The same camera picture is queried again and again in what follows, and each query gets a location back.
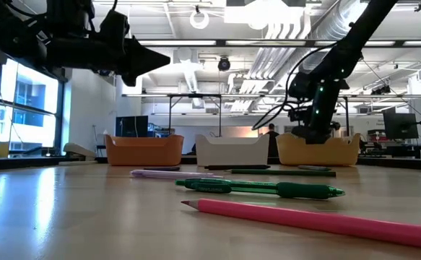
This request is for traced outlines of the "white plastic bin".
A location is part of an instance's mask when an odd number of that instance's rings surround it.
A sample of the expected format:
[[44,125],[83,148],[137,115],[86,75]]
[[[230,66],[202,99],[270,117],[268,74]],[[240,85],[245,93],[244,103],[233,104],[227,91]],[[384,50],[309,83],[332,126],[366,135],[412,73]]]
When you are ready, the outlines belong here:
[[198,166],[265,165],[268,161],[269,137],[206,137],[196,135]]

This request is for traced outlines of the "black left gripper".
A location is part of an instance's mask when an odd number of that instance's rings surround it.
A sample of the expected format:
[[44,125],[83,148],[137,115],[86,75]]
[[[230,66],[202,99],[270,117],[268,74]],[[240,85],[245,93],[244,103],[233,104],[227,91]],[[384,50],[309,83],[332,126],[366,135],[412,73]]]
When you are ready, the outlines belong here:
[[169,56],[145,48],[136,38],[53,38],[46,50],[47,66],[110,71],[129,87],[136,86],[137,77],[170,63]]

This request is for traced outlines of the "green pen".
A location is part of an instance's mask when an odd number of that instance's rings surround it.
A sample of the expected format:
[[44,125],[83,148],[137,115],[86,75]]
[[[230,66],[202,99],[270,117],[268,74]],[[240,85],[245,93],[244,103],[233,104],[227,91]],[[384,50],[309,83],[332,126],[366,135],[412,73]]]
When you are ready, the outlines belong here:
[[344,196],[340,188],[320,184],[304,184],[291,182],[254,182],[231,181],[218,178],[187,178],[175,180],[175,185],[194,191],[229,194],[231,192],[246,192],[255,194],[274,194],[282,198],[293,199],[330,199]]

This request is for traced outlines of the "black aluminium table frame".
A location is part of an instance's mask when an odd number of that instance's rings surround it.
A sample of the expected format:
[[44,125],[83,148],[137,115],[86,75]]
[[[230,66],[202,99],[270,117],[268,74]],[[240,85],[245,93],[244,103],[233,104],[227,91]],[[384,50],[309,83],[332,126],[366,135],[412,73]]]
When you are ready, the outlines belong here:
[[[54,166],[73,161],[80,163],[80,160],[67,157],[0,158],[0,170]],[[356,165],[421,170],[421,159],[358,157]]]

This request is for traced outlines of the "lilac pen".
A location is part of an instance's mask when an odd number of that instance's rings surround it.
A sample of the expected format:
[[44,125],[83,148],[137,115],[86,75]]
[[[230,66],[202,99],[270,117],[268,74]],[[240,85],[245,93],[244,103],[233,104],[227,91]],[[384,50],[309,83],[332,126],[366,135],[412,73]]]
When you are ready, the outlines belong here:
[[223,178],[213,173],[188,173],[181,171],[161,170],[133,170],[130,174],[135,178],[162,178],[162,179],[187,179],[187,178]]

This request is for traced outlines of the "black computer monitor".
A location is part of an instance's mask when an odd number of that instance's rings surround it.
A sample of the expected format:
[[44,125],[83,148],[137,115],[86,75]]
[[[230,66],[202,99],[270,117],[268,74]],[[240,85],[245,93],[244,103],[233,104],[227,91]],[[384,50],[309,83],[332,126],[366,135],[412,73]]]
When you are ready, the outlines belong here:
[[148,116],[124,116],[116,118],[117,137],[147,137]]
[[413,113],[384,113],[383,120],[388,139],[417,139],[419,136]]

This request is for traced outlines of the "small white device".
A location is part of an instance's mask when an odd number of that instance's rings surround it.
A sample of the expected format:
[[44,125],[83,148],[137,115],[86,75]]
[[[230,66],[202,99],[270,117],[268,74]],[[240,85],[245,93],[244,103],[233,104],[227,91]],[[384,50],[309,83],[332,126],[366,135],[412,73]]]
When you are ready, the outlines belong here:
[[68,142],[64,145],[63,151],[67,157],[76,158],[83,161],[94,160],[97,156],[95,152],[71,142]]

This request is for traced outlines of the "green pencil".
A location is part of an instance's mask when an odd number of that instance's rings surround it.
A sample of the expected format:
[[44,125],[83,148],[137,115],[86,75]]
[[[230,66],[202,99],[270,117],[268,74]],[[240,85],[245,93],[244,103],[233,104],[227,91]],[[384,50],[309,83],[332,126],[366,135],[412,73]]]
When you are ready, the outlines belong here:
[[336,177],[334,171],[317,171],[317,170],[258,170],[258,169],[231,169],[226,172],[232,174],[246,175],[273,175],[273,176],[314,176],[314,177]]

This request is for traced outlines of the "pink pencil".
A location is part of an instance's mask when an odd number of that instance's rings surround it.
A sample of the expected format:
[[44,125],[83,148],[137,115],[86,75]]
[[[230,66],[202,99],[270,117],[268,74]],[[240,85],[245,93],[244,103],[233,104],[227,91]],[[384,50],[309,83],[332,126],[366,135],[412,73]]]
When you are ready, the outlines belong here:
[[370,220],[340,214],[305,212],[213,199],[185,200],[182,204],[200,212],[367,238],[421,248],[421,226]]

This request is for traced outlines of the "large glass window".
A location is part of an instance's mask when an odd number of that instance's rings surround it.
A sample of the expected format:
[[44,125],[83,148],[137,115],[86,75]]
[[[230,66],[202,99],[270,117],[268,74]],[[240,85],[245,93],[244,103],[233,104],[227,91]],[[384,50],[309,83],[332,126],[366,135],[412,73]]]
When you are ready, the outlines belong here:
[[58,151],[62,84],[9,59],[0,66],[0,157]]

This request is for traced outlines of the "yellow orange plastic bin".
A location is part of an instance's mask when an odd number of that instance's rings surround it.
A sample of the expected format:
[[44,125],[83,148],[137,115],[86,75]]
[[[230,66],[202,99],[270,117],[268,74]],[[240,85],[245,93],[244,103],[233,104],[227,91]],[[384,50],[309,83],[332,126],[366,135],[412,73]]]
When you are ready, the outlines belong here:
[[360,135],[330,138],[324,144],[306,144],[291,133],[277,136],[279,161],[282,165],[351,166],[357,163]]

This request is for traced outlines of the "person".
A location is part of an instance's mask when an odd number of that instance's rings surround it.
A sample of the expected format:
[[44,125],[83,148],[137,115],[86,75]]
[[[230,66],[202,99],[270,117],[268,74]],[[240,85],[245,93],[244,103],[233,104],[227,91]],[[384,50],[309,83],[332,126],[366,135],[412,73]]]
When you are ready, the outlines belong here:
[[277,148],[277,137],[279,134],[275,131],[275,125],[270,123],[268,126],[269,131],[266,133],[269,136],[269,150],[268,157],[279,157]]

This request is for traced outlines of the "coral orange plastic bin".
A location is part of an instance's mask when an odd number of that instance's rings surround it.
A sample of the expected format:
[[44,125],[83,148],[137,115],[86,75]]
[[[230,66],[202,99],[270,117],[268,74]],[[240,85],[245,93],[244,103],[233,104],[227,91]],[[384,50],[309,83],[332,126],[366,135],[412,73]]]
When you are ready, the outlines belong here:
[[108,163],[112,166],[176,166],[181,162],[184,137],[120,137],[105,134]]

